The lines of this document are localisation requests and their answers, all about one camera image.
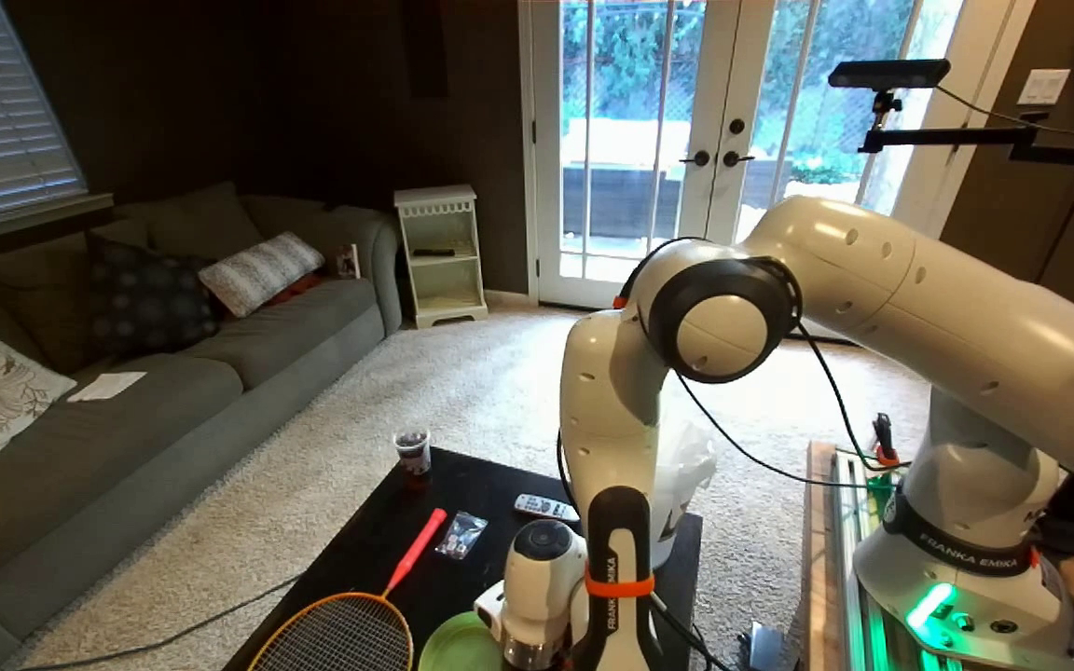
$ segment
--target tennis racket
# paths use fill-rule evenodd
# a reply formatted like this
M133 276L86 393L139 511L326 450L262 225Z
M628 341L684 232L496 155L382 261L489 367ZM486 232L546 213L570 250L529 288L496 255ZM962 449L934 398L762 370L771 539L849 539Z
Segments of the tennis racket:
M331 593L296 612L256 649L249 671L409 671L413 631L389 597L418 567L445 521L449 511L433 506L429 521L397 562L383 593Z

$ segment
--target orange tape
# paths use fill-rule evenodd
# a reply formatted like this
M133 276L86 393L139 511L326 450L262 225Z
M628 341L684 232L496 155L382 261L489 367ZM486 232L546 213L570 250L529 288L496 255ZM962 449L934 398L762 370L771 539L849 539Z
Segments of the orange tape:
M653 575L647 582L593 582L581 580L589 597L603 597L603 601L643 601L655 588Z

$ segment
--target white storage cabinet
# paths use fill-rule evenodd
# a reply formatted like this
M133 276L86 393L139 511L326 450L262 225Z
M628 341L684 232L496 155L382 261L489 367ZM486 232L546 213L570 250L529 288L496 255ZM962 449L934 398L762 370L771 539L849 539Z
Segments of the white storage cabinet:
M486 319L478 213L469 188L397 192L400 238L409 268L413 320Z

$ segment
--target green light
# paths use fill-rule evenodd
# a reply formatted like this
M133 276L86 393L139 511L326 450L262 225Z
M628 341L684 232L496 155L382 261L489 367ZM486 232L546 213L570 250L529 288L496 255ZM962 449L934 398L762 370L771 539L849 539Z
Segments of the green light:
M951 603L954 601L954 585L947 585L947 582L937 582L923 601L919 601L919 607L905 614L905 626L919 636L919 631L929 631L934 623L934 614L942 607L942 603Z

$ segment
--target black table surface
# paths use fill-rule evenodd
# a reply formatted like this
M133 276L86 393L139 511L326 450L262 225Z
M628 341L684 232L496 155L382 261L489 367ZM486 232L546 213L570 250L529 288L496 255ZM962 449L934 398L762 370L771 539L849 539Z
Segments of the black table surface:
M425 552L413 575L393 593L393 603L409 618L422 653L441 623L469 612L473 601L504 580L506 544L529 521L529 516L512 511L517 494L566 499L565 485L552 478L466 459L445 449L433 449L433 469L425 478L393 469L229 667L249 667L262 643L316 597L343 588L383 593L393 567L422 535L433 506L449 506L451 519L454 511L489 519L489 530L464 562ZM693 612L698 549L701 519L685 516L671 561L655 570L655 593L684 623L691 623L685 614ZM669 658L655 667L685 667L685 643L675 636L664 636L664 653Z

